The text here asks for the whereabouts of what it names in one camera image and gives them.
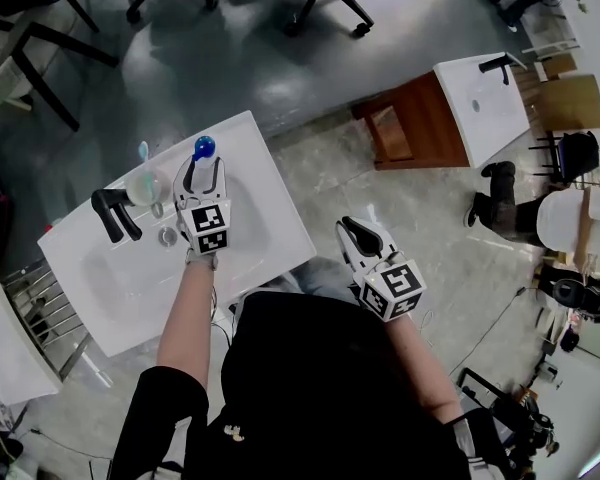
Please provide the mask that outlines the translucent white cup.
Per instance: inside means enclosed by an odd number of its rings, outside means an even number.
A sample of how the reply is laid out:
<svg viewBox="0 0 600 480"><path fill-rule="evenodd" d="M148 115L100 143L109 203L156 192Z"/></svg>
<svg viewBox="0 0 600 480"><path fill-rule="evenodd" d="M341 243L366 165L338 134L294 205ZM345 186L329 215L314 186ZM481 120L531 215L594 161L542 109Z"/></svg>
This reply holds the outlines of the translucent white cup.
<svg viewBox="0 0 600 480"><path fill-rule="evenodd" d="M146 207L156 219L164 216L164 205L169 201L171 183L164 173L143 168L125 181L129 200L138 207Z"/></svg>

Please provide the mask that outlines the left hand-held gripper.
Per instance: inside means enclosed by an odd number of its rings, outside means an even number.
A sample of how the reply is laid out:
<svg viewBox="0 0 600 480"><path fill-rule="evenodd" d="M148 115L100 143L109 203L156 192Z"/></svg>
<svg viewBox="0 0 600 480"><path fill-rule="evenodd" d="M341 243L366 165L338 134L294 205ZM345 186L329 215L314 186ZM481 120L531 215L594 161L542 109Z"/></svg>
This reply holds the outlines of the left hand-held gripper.
<svg viewBox="0 0 600 480"><path fill-rule="evenodd" d="M229 246L231 200L227 197L225 164L216 157L206 169L203 195L192 189L195 160L187 158L173 181L176 229L197 256L215 254Z"/></svg>

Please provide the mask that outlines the teal toothbrush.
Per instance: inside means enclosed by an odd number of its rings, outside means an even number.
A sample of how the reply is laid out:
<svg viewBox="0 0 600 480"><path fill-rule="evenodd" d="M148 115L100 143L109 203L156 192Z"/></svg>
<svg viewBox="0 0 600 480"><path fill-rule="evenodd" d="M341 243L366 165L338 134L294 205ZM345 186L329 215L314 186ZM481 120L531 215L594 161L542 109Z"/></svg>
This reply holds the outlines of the teal toothbrush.
<svg viewBox="0 0 600 480"><path fill-rule="evenodd" d="M139 174L140 184L145 192L146 198L153 200L156 197L155 176L148 167L149 147L146 141L138 146L138 155L141 160L141 172Z"/></svg>

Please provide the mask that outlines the flat white basin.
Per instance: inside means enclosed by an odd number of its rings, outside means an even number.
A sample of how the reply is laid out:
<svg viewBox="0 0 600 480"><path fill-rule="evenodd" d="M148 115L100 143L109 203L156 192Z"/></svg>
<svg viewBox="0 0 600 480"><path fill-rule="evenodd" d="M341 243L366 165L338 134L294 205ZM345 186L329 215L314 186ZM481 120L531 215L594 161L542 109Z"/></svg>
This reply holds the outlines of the flat white basin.
<svg viewBox="0 0 600 480"><path fill-rule="evenodd" d="M0 401L14 405L55 395L62 381L36 348L0 283Z"/></svg>

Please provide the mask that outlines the brown wooden cabinet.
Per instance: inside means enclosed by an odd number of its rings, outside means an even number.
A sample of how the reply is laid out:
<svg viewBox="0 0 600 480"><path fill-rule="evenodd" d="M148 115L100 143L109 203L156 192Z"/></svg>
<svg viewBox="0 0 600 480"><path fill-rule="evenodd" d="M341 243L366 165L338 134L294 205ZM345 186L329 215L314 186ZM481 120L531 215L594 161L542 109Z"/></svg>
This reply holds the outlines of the brown wooden cabinet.
<svg viewBox="0 0 600 480"><path fill-rule="evenodd" d="M373 140L377 170L467 167L450 104L429 71L351 107Z"/></svg>

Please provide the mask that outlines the black angled faucet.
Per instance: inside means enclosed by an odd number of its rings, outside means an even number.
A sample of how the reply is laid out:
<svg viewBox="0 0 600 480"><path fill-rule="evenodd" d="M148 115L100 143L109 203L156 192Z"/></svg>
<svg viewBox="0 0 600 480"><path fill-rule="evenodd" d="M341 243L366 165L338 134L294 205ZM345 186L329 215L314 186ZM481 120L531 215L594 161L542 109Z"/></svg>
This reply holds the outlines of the black angled faucet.
<svg viewBox="0 0 600 480"><path fill-rule="evenodd" d="M508 52L505 52L503 55L497 58L480 63L478 65L478 69L483 74L494 70L500 70L503 76L503 84L508 86L510 84L510 80L507 67L511 65L518 66L524 71L527 70L527 67L518 58Z"/></svg>

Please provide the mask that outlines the person's left forearm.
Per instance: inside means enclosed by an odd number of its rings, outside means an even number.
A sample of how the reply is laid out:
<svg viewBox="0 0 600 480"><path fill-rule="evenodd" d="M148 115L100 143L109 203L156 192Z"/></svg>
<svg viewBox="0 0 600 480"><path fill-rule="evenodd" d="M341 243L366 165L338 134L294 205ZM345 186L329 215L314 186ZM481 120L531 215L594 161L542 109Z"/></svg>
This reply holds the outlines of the person's left forearm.
<svg viewBox="0 0 600 480"><path fill-rule="evenodd" d="M207 388L214 271L208 261L187 263L160 338L157 362Z"/></svg>

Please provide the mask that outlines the blue-capped white bottle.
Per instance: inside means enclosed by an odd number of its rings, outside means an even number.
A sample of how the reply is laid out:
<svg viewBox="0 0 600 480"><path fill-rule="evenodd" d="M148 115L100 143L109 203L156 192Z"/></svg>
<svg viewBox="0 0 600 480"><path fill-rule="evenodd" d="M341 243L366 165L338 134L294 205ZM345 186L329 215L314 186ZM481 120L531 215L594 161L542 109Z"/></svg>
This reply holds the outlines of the blue-capped white bottle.
<svg viewBox="0 0 600 480"><path fill-rule="evenodd" d="M194 144L192 156L192 179L197 182L209 176L218 158L215 140L208 136L199 137Z"/></svg>

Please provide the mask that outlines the person's black shirt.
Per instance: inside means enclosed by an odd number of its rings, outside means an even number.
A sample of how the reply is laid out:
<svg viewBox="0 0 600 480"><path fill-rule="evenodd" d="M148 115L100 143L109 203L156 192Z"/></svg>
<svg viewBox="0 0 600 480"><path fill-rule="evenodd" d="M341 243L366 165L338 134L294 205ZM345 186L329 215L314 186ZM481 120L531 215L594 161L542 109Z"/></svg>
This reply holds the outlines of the person's black shirt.
<svg viewBox="0 0 600 480"><path fill-rule="evenodd" d="M443 424L416 401L382 323L336 299L248 295L227 352L215 418L202 385L144 371L109 480L472 480L507 474L491 414Z"/></svg>

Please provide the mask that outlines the black curved faucet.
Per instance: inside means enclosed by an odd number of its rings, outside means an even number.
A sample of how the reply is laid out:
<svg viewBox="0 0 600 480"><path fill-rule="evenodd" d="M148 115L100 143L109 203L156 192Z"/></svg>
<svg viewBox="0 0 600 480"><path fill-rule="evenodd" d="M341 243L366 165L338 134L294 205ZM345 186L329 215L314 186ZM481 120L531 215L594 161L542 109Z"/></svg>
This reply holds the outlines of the black curved faucet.
<svg viewBox="0 0 600 480"><path fill-rule="evenodd" d="M133 203L124 189L96 190L90 201L112 243L120 242L124 234L133 241L141 239L141 229L126 211L126 207L133 206Z"/></svg>

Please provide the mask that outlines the beige dining chair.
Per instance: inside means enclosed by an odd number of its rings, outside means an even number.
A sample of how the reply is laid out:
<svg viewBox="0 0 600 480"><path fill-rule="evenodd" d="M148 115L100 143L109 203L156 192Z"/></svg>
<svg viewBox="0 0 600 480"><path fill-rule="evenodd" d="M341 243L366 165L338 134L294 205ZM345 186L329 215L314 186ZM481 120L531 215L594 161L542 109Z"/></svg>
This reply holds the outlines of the beige dining chair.
<svg viewBox="0 0 600 480"><path fill-rule="evenodd" d="M55 114L76 132L79 122L45 82L44 75L62 49L115 68L119 59L70 35L36 21L17 24L0 19L6 43L0 49L0 106L27 107L36 92Z"/></svg>

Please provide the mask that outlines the person's grey trousers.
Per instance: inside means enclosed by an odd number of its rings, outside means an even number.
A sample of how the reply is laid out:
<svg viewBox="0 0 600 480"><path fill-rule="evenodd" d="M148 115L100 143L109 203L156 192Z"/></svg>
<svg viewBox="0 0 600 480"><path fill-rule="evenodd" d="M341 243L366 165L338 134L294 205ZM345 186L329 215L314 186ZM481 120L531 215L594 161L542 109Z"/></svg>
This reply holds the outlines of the person's grey trousers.
<svg viewBox="0 0 600 480"><path fill-rule="evenodd" d="M264 289L337 299L354 305L351 270L330 258L314 257L262 285Z"/></svg>

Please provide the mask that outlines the metal bar rack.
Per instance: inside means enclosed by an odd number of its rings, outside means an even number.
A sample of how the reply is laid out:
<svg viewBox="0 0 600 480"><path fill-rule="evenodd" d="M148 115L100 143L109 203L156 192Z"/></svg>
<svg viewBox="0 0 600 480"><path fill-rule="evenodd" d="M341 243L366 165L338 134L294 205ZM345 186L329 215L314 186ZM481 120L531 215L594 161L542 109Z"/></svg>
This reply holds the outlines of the metal bar rack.
<svg viewBox="0 0 600 480"><path fill-rule="evenodd" d="M26 335L64 381L92 343L92 337L46 259L0 279Z"/></svg>

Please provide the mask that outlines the person's right forearm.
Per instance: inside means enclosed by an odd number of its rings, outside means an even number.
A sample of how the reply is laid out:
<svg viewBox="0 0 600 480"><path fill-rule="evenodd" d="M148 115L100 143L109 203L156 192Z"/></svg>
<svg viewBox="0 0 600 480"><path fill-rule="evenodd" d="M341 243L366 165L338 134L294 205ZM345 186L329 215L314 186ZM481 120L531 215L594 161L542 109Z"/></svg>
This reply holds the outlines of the person's right forearm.
<svg viewBox="0 0 600 480"><path fill-rule="evenodd" d="M456 389L409 316L385 324L419 405L443 424L463 415Z"/></svg>

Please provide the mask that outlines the large white sink basin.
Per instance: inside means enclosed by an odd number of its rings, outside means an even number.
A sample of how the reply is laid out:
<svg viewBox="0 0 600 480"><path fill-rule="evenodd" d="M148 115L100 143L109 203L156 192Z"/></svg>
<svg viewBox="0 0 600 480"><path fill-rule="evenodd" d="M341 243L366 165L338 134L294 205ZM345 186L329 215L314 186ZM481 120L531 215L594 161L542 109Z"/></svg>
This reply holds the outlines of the large white sink basin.
<svg viewBox="0 0 600 480"><path fill-rule="evenodd" d="M219 251L214 286L219 304L313 258L316 249L251 112L205 131L216 142L231 201L229 245ZM171 202L157 219L127 210L138 241L114 243L85 201L38 241L56 280L87 331L109 357L162 333L184 270L187 245L159 236L176 223Z"/></svg>

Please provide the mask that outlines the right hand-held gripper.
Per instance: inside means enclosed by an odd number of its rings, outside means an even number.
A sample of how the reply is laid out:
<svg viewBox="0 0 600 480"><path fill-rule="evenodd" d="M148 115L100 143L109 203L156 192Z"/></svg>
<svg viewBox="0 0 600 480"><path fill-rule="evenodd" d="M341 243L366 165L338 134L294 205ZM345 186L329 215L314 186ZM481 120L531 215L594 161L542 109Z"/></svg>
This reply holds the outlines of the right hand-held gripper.
<svg viewBox="0 0 600 480"><path fill-rule="evenodd" d="M407 315L426 297L426 283L414 260L396 251L388 232L370 221L344 216L335 232L345 263L353 272L350 286L358 303L383 322Z"/></svg>

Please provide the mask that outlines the wooden pallet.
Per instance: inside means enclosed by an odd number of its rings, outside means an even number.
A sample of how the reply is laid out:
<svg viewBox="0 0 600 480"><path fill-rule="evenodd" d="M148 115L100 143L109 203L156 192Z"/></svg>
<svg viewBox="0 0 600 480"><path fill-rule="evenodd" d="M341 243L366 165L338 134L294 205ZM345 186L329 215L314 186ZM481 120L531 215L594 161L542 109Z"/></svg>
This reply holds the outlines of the wooden pallet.
<svg viewBox="0 0 600 480"><path fill-rule="evenodd" d="M570 51L544 55L514 69L531 131L600 130L600 89L593 74L581 71Z"/></svg>

